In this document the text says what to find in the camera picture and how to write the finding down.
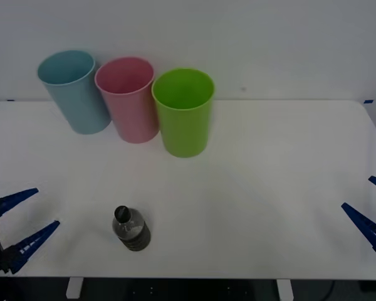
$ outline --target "cup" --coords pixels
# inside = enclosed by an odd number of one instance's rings
[[[130,143],[149,141],[159,132],[156,106],[150,89],[152,65],[125,57],[99,68],[95,83],[101,91],[120,137]]]
[[[174,69],[154,82],[160,131],[170,154],[193,157],[206,148],[213,93],[210,76],[195,69]]]
[[[110,115],[95,86],[97,64],[84,51],[53,54],[38,67],[38,77],[57,103],[71,128],[79,134],[100,132]]]

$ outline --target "table surface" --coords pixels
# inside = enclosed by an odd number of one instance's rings
[[[376,279],[376,254],[340,208],[376,222],[376,129],[344,100],[218,100],[207,149],[179,159],[160,134],[74,133],[52,102],[0,102],[0,196],[40,192],[0,218],[7,247],[61,224],[17,276]],[[114,209],[152,241],[128,251]]]

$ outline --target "plastic bottle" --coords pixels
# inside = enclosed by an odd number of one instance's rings
[[[140,251],[150,243],[150,231],[136,209],[119,206],[114,211],[113,230],[131,251]]]

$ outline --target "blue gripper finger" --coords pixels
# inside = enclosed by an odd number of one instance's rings
[[[10,209],[13,209],[20,202],[25,201],[38,192],[38,188],[31,188],[0,198],[0,217]]]
[[[53,234],[59,224],[59,221],[54,221],[13,246],[19,251],[19,255],[9,264],[11,273],[15,274],[28,262],[33,253]]]

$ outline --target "pink cup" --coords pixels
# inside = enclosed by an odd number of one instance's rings
[[[95,75],[120,137],[130,143],[149,141],[159,132],[152,97],[154,69],[141,58],[109,61]]]

